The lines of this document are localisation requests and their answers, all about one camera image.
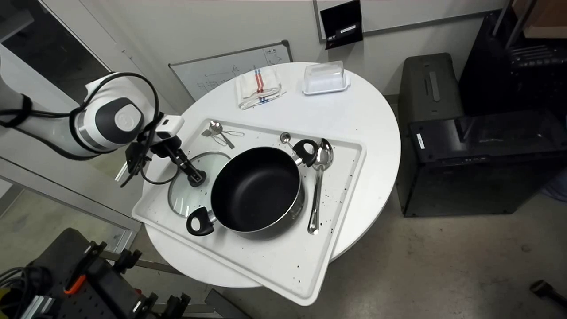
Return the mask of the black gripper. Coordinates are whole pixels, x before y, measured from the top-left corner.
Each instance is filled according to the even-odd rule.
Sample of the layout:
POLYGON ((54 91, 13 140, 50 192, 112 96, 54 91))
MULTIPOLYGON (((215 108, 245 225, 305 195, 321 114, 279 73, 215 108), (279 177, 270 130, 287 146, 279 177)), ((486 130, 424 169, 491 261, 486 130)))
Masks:
POLYGON ((199 170, 181 149, 181 140, 178 137, 156 142, 151 151, 160 158, 169 158, 181 172, 186 174, 192 186, 201 186, 206 183, 206 172, 199 170))

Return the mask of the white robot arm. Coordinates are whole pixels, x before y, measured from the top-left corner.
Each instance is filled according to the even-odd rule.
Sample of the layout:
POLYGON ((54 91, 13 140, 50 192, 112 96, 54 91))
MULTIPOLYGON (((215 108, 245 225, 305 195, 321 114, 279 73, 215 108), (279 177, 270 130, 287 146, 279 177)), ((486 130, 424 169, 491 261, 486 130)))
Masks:
POLYGON ((176 174, 185 174, 192 186, 206 183, 181 151, 178 133, 185 126, 181 115, 162 112, 156 87, 139 73, 110 73, 86 85, 84 101, 71 110, 55 110, 39 99, 18 92, 0 80, 0 126, 29 135, 70 160, 93 160, 126 149, 123 186, 132 177, 146 176, 151 156, 169 158, 176 174))

